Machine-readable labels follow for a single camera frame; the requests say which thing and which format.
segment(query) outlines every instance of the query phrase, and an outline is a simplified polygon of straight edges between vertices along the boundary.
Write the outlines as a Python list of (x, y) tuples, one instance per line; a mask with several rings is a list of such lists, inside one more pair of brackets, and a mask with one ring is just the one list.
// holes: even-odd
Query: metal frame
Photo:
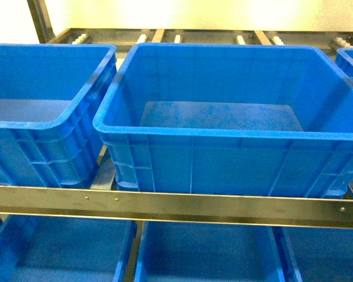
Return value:
[(55, 34), (52, 30), (45, 0), (28, 0), (28, 5), (39, 43), (47, 43), (55, 37)]
[(353, 200), (0, 186), (0, 213), (353, 229)]

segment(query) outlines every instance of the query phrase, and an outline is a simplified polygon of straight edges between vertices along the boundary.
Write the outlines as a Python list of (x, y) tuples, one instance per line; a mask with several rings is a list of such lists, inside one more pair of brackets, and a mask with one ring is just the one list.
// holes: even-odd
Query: storage shelf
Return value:
[(353, 229), (353, 200), (111, 190), (106, 152), (90, 189), (0, 186), (0, 213)]

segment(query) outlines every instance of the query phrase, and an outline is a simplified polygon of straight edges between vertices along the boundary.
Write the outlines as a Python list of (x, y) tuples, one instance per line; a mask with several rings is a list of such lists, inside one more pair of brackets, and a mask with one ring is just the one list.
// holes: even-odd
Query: stainless steel bar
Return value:
[(0, 213), (353, 228), (353, 200), (0, 186)]
[(254, 31), (254, 33), (261, 45), (272, 45), (263, 31)]
[(157, 29), (155, 31), (154, 36), (153, 36), (152, 42), (155, 42), (155, 43), (161, 42), (162, 38), (164, 37), (164, 35), (165, 35), (165, 30), (164, 29)]

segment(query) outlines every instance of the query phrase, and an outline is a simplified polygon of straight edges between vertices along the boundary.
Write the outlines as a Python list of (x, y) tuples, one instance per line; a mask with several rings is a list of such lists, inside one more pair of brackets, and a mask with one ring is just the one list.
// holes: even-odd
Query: crate bottom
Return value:
[(148, 282), (263, 282), (258, 258), (242, 260), (223, 254), (155, 254)]
[(150, 101), (141, 126), (303, 131), (290, 106), (250, 103)]
[(9, 281), (112, 282), (128, 224), (123, 220), (45, 217)]
[(317, 257), (306, 257), (296, 259), (303, 282), (353, 282), (352, 259), (344, 260)]
[(70, 100), (0, 99), (1, 122), (50, 122), (69, 106)]
[(30, 267), (15, 269), (9, 282), (44, 282), (44, 281), (81, 281), (81, 282), (112, 282), (113, 273), (96, 271), (76, 271), (63, 269), (42, 270)]

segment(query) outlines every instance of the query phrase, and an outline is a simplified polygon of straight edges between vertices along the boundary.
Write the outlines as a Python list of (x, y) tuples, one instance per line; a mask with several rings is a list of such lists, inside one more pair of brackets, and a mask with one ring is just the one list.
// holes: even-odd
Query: white roller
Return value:
[(182, 43), (182, 36), (179, 34), (175, 35), (174, 43)]
[(239, 44), (239, 45), (246, 45), (246, 42), (245, 42), (245, 40), (243, 39), (243, 36), (242, 36), (242, 35), (238, 35), (238, 36), (237, 36), (237, 44)]
[(139, 39), (137, 39), (137, 42), (136, 44), (139, 44), (139, 43), (144, 43), (146, 41), (146, 39), (148, 38), (148, 35), (146, 34), (142, 34), (140, 35)]

